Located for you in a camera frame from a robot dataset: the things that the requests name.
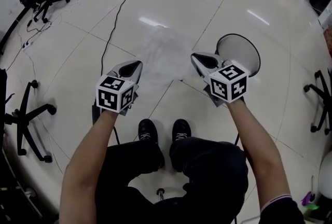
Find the white box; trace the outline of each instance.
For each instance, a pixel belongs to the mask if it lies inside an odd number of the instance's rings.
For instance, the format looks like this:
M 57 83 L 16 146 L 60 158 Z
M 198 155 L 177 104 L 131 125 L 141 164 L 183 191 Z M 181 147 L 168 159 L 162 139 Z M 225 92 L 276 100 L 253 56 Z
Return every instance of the white box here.
M 247 92 L 248 76 L 248 71 L 236 62 L 220 68 L 209 74 L 211 94 L 233 102 Z
M 134 86 L 134 82 L 102 75 L 95 88 L 97 106 L 121 112 L 133 102 Z

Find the shoelace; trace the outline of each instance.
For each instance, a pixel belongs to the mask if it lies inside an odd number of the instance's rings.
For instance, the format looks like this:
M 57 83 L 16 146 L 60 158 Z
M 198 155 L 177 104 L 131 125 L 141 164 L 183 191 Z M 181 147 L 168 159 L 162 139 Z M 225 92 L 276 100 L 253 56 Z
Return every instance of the shoelace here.
M 187 134 L 186 133 L 177 133 L 176 140 L 178 140 L 178 139 L 184 139 L 184 138 L 187 138 Z
M 145 140 L 145 139 L 150 139 L 150 134 L 149 133 L 145 133 L 141 135 L 141 140 Z

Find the black shoe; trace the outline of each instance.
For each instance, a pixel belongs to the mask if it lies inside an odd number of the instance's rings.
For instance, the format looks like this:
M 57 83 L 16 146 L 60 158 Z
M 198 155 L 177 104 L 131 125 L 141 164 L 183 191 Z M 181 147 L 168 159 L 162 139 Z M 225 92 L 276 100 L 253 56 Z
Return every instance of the black shoe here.
M 158 133 L 154 123 L 150 119 L 144 119 L 139 124 L 139 139 L 150 140 L 158 143 Z
M 187 137 L 191 137 L 191 129 L 188 122 L 184 119 L 176 120 L 172 130 L 173 142 Z

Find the plastic bag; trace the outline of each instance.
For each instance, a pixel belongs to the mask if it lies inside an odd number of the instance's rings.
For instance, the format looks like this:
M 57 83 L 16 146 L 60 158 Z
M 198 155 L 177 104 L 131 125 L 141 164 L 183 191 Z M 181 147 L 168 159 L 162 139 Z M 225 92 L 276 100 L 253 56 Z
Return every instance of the plastic bag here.
M 145 79 L 164 82 L 182 79 L 191 66 L 190 55 L 191 45 L 185 35 L 155 26 L 144 38 L 137 58 L 143 62 Z

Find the tiled floor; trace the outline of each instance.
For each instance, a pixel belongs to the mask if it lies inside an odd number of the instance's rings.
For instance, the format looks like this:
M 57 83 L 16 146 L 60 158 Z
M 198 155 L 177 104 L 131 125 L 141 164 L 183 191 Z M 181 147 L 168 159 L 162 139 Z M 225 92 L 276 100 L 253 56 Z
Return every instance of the tiled floor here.
M 40 87 L 35 97 L 31 94 L 29 109 L 45 102 L 56 104 L 56 115 L 40 116 L 45 127 L 36 119 L 31 128 L 36 126 L 46 151 L 51 150 L 50 133 L 51 147 L 62 171 L 92 125 L 91 104 L 100 75 L 100 59 L 121 2 L 71 0 L 68 5 L 63 2 L 54 5 L 49 17 L 53 27 L 34 40 L 25 52 L 21 51 L 7 72 L 7 94 L 16 94 L 7 104 L 7 112 L 18 108 L 27 82 L 34 78 Z M 25 42 L 33 35 L 25 30 L 29 19 L 25 17 L 10 37 L 0 60 L 1 68 L 8 68 L 13 61 L 21 46 L 20 37 Z M 305 84 L 315 82 L 313 73 L 318 69 L 327 77 L 326 69 L 331 63 L 317 15 L 308 3 L 304 0 L 127 0 L 108 45 L 104 72 L 140 55 L 142 40 L 156 24 L 184 35 L 193 51 L 214 52 L 218 39 L 227 33 L 239 33 L 256 46 L 261 69 L 250 79 L 246 102 L 276 142 L 292 195 L 300 202 L 310 190 L 312 175 L 317 182 L 329 139 L 323 130 L 310 133 L 317 97 L 311 91 L 306 95 L 302 91 Z M 189 121 L 194 136 L 229 142 L 236 138 L 228 109 L 216 108 L 203 88 L 203 81 L 192 67 L 183 82 L 176 79 L 153 82 L 142 76 L 139 98 L 126 117 L 118 118 L 116 127 L 122 143 L 136 139 L 141 119 L 150 118 L 157 126 L 166 167 L 130 183 L 151 201 L 158 200 L 155 192 L 160 187 L 166 190 L 166 198 L 184 193 L 182 185 L 188 179 L 172 170 L 168 158 L 171 128 L 177 118 Z M 9 139 L 15 141 L 16 126 L 8 126 L 6 130 Z M 28 155 L 20 157 L 22 164 L 55 208 L 59 207 L 62 174 L 55 162 L 38 162 L 27 143 L 24 144 Z M 115 144 L 114 137 L 109 144 Z M 251 169 L 248 177 L 250 184 L 239 222 L 259 215 Z

